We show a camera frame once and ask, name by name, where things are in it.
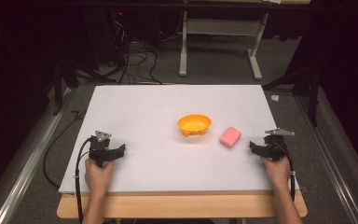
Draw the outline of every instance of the gray carpet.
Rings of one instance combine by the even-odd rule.
[[[241,41],[228,43],[230,39],[227,37],[218,36],[217,38],[219,38],[218,41],[213,40],[204,48],[196,48],[203,46],[199,39],[189,41],[194,48],[190,48],[188,51],[187,77],[178,76],[180,47],[174,45],[174,41],[169,43],[174,46],[161,45],[158,48],[142,49],[143,45],[139,44],[132,46],[132,49],[141,49],[142,51],[152,49],[158,54],[157,66],[153,70],[153,75],[155,79],[163,83],[266,84],[283,75],[298,43],[294,40],[287,42],[280,42],[276,39],[263,40],[257,52],[257,60],[264,78],[262,81],[254,81],[244,51],[245,46],[250,46],[252,39],[244,38]],[[149,80],[140,77],[150,77],[149,70],[153,66],[154,57],[150,53],[147,57],[146,63],[141,64],[139,69],[134,64],[140,58],[131,57],[128,69],[130,75],[123,77],[123,84],[132,84],[134,80],[138,83],[149,82]],[[108,70],[109,68],[102,65],[102,69]],[[75,115],[71,111],[87,110],[94,86],[100,84],[85,79],[81,81],[82,85],[75,91],[72,100],[63,111],[62,120],[52,139],[56,138],[74,119]],[[265,94],[278,127],[296,133],[296,137],[286,137],[286,142],[292,153],[296,177],[303,189],[303,197],[309,210],[303,220],[305,223],[351,223],[329,173],[326,171],[324,160],[307,123],[307,118],[300,112],[296,99],[288,91],[290,88],[290,86],[281,86],[281,89],[266,91]],[[278,103],[271,101],[271,94],[279,94],[280,101]],[[324,141],[332,155],[335,156],[337,167],[342,171],[354,200],[358,202],[358,156],[342,131],[342,127],[331,111],[322,91],[319,100],[318,123],[320,125],[318,129],[323,134]],[[48,154],[47,170],[51,179],[56,183],[60,183],[63,178],[80,127],[81,120],[76,121],[58,139]],[[8,166],[7,172],[0,181],[0,206],[21,172],[21,167],[32,153],[32,148],[33,144],[25,144]],[[56,210],[60,198],[61,194],[49,184],[43,175],[41,165],[39,165],[10,223],[77,223],[76,220],[57,217]],[[252,224],[277,223],[276,218],[248,218],[247,221]]]

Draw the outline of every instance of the wooden table edge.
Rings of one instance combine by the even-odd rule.
[[[276,217],[271,191],[228,194],[107,195],[104,217],[114,218],[215,218]],[[83,211],[89,196],[82,195]],[[308,213],[296,191],[295,205],[301,217]],[[77,218],[76,196],[63,194],[57,209],[61,218]]]

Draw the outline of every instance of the desk leg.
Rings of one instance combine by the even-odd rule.
[[[266,28],[268,17],[269,17],[268,13],[263,14],[263,17],[261,19],[260,25],[258,26],[257,34],[255,37],[255,45],[253,49],[248,49],[249,61],[251,63],[252,70],[254,72],[254,77],[256,80],[261,80],[262,77],[260,73],[260,68],[258,67],[257,59],[255,58],[255,54],[257,52],[258,46],[260,45],[261,36],[263,35],[264,29]]]
[[[180,52],[179,76],[187,75],[187,12],[183,12],[182,50]]]

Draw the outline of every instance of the sponge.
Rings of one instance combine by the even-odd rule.
[[[227,131],[220,137],[220,143],[225,147],[232,148],[235,143],[240,139],[241,132],[233,127],[229,127]]]

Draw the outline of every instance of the white tabletop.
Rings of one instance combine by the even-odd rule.
[[[208,116],[205,135],[184,137],[177,121]],[[219,143],[228,127],[242,133],[228,149]],[[211,192],[271,190],[264,164],[249,141],[263,145],[265,130],[276,128],[258,85],[154,85],[96,87],[60,187],[75,192],[75,166],[83,142],[95,131],[111,133],[109,148],[126,144],[109,192]],[[80,162],[80,188],[90,191]]]

